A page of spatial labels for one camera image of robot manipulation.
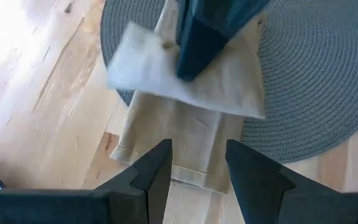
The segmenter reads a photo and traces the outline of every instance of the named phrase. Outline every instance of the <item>round placemat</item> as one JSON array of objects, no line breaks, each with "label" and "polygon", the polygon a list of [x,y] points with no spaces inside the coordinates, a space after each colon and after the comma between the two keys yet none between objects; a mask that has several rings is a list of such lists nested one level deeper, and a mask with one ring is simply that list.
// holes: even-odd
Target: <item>round placemat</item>
[{"label": "round placemat", "polygon": [[[153,29],[164,0],[107,0],[101,43],[108,64],[128,20]],[[358,130],[358,1],[272,0],[259,58],[266,120],[241,141],[280,162],[337,146]],[[118,91],[129,104],[133,91]]]}]

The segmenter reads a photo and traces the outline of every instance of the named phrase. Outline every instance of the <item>beige pants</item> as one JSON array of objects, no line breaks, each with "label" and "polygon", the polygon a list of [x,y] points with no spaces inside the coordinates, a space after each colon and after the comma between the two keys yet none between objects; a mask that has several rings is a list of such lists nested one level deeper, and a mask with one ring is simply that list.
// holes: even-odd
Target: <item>beige pants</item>
[{"label": "beige pants", "polygon": [[[155,31],[173,39],[176,19],[177,3],[167,0]],[[256,29],[256,19],[249,24],[248,27],[255,28],[251,34],[258,37],[254,44],[256,54],[261,28]],[[249,29],[245,27],[241,32],[249,32]],[[227,193],[231,183],[224,159],[226,141],[240,138],[243,121],[240,116],[136,91],[124,132],[111,158],[131,164],[161,140],[170,138],[173,179]]]}]

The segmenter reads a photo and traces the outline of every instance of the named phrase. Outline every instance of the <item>folded fabric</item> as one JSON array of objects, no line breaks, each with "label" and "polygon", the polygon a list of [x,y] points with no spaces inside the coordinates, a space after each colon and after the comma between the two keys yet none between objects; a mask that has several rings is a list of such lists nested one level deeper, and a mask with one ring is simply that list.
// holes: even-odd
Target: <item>folded fabric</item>
[{"label": "folded fabric", "polygon": [[209,110],[265,118],[262,72],[257,51],[263,14],[249,21],[192,82],[176,75],[179,46],[175,19],[163,33],[130,23],[108,68],[111,88],[141,90]]},{"label": "folded fabric", "polygon": [[[165,39],[175,36],[176,8],[175,0],[167,0],[155,28]],[[141,53],[141,50],[133,51],[133,54]],[[243,121],[243,116],[136,91],[111,158],[131,164],[162,139],[170,138],[173,179],[227,193],[231,183],[224,160],[226,141],[240,138]]]}]

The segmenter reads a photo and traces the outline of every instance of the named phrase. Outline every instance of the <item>wooden floor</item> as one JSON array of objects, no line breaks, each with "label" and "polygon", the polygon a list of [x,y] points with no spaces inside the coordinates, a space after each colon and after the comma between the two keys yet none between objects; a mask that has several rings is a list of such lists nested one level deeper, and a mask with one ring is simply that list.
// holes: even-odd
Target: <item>wooden floor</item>
[{"label": "wooden floor", "polygon": [[[106,89],[103,0],[0,0],[0,178],[12,188],[92,189],[124,166],[109,159],[127,113]],[[358,132],[288,167],[358,191]],[[238,223],[233,196],[172,184],[166,223]]]}]

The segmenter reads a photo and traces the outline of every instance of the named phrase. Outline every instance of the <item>gray woven placemat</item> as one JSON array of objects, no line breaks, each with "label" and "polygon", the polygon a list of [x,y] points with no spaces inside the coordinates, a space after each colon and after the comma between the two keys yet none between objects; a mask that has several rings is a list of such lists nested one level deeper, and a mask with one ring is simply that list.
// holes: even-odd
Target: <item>gray woven placemat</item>
[{"label": "gray woven placemat", "polygon": [[[128,20],[153,29],[164,0],[107,0],[106,64]],[[242,142],[280,162],[306,159],[358,130],[358,1],[272,0],[259,57],[265,121],[246,121]],[[129,104],[133,91],[118,91]]]}]

